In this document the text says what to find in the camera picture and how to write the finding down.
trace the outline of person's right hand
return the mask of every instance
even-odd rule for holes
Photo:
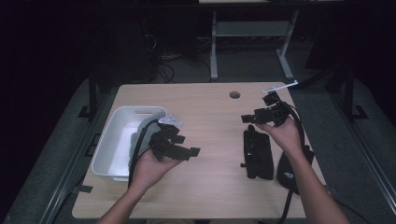
[[[291,117],[288,117],[279,127],[265,123],[256,124],[256,126],[270,134],[287,156],[302,154],[300,135],[296,122]]]
[[[158,161],[150,148],[139,158],[134,168],[134,178],[131,187],[148,190],[172,168],[182,163],[182,161]]]

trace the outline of black wall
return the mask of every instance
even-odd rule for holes
[[[83,24],[66,9],[44,1],[2,1],[0,7],[0,221],[87,76],[79,63]]]
[[[395,9],[395,3],[376,1],[327,13],[307,66],[344,63],[396,126]]]

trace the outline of camera rig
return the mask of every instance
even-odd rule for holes
[[[264,124],[273,121],[276,127],[282,125],[290,114],[288,105],[281,103],[276,91],[268,92],[262,99],[269,107],[255,109],[254,115],[243,115],[242,122]]]
[[[151,135],[148,146],[151,148],[155,158],[158,161],[161,161],[163,157],[179,161],[188,161],[190,157],[197,157],[201,150],[198,147],[191,147],[190,149],[188,149],[185,147],[177,146],[176,144],[183,144],[184,140],[186,139],[185,136],[177,135],[179,129],[171,124],[160,123],[157,119],[151,120],[142,129],[134,147],[134,155],[132,156],[129,165],[128,187],[132,183],[134,168],[136,167],[137,161],[140,158],[138,154],[140,151],[140,147],[142,146],[143,138],[145,137],[149,126],[153,123],[156,123],[160,130]]]

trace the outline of finger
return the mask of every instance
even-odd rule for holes
[[[154,156],[154,154],[152,153],[151,148],[147,148],[145,151],[143,151],[142,154],[140,154],[139,159],[150,157],[150,156]]]
[[[261,130],[263,130],[263,131],[266,131],[266,132],[270,132],[274,127],[273,126],[271,126],[271,125],[268,125],[268,124],[255,124],[258,128],[260,128]]]

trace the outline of wrist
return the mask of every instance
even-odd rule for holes
[[[289,160],[300,161],[305,159],[303,150],[300,147],[290,148],[288,150],[285,150],[285,153]]]
[[[139,187],[137,185],[131,184],[127,190],[127,194],[133,197],[141,198],[146,193],[148,189]]]

